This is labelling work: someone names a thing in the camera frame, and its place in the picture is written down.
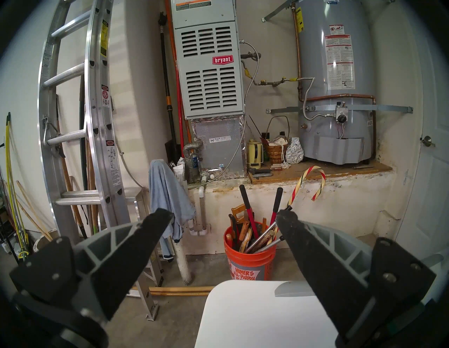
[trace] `water heater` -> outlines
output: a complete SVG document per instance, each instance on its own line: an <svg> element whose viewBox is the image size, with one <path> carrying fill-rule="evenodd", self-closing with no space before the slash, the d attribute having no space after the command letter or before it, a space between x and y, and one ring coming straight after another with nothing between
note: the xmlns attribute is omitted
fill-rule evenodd
<svg viewBox="0 0 449 348"><path fill-rule="evenodd" d="M372 104L367 96L375 92L373 47L362 5L351 0L302 0L296 1L295 7L301 77L315 77L307 95L310 111L306 116L329 116L308 120L299 101L304 155L335 164L369 159L373 149L372 112L351 109L353 104L358 104L358 109ZM309 83L302 81L303 98Z"/></svg>
<svg viewBox="0 0 449 348"><path fill-rule="evenodd" d="M172 0L187 119L242 115L235 0Z"/></svg>

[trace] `gray water heater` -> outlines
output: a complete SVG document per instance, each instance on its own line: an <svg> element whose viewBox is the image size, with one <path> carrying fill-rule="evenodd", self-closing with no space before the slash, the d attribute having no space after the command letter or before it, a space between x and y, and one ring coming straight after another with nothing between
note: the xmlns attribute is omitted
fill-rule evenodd
<svg viewBox="0 0 449 348"><path fill-rule="evenodd" d="M359 1L302 0L295 2L299 22L301 77L315 77L307 95L306 115L299 102L299 134L304 155L335 164L358 163L373 153L370 110L351 105L372 104L368 98L314 97L375 92L373 47L368 21ZM302 98L310 81L302 81Z"/></svg>

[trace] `blue towel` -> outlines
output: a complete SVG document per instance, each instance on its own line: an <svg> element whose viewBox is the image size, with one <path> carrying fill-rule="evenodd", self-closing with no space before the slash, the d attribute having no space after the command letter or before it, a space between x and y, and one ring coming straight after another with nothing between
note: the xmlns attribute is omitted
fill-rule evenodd
<svg viewBox="0 0 449 348"><path fill-rule="evenodd" d="M182 238L182 227L195 217L196 211L186 191L164 160L151 161L148 181L150 183L150 212L163 208L175 214L175 221L168 225L160 239L164 258L173 260L167 238L171 237L175 243L179 243Z"/></svg>

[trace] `door knob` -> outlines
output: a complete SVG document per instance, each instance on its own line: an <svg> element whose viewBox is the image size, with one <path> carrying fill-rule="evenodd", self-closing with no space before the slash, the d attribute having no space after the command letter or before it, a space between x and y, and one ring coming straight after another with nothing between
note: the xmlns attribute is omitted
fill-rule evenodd
<svg viewBox="0 0 449 348"><path fill-rule="evenodd" d="M430 138L428 135L426 135L423 139L423 144L427 147L433 146L435 147L435 144L432 143L432 138Z"/></svg>

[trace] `orange bucket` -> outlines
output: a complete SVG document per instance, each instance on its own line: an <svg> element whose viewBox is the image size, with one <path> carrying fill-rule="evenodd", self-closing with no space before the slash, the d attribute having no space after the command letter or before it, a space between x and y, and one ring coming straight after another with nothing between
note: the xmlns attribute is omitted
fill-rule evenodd
<svg viewBox="0 0 449 348"><path fill-rule="evenodd" d="M232 234L232 227L228 227L223 235L224 251L228 257L232 279L271 280L276 247L258 254L243 254L230 248L226 243L226 234L228 233Z"/></svg>

